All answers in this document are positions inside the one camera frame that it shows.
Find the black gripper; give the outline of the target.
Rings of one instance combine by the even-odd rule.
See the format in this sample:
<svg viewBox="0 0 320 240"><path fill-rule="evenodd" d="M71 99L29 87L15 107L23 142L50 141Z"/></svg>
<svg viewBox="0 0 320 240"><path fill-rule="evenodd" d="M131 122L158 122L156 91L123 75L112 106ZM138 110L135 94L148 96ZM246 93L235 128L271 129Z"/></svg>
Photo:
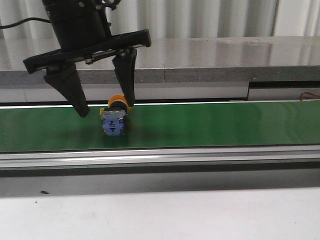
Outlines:
<svg viewBox="0 0 320 240"><path fill-rule="evenodd" d="M135 104L135 66L139 47L152 44L148 29L114 35L111 39L86 48L63 52L61 49L28 57L23 60L29 74L46 69L45 82L55 88L73 106L81 117L86 117L90 108L76 68L77 62L87 65L104 58L112 60L116 78L129 107Z"/></svg>

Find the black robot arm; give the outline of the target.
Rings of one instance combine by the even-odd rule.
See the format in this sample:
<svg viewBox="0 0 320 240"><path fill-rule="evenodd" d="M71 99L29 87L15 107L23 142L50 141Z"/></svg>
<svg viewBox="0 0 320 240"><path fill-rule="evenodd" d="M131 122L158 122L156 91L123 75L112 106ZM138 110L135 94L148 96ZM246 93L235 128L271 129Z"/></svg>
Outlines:
<svg viewBox="0 0 320 240"><path fill-rule="evenodd" d="M152 44L148 29L113 35L106 8L118 0L44 0L45 11L60 49L23 61L29 74L44 69L44 80L56 89L81 117L90 111L76 63L87 65L112 57L116 78L127 104L135 104L134 76L138 47Z"/></svg>

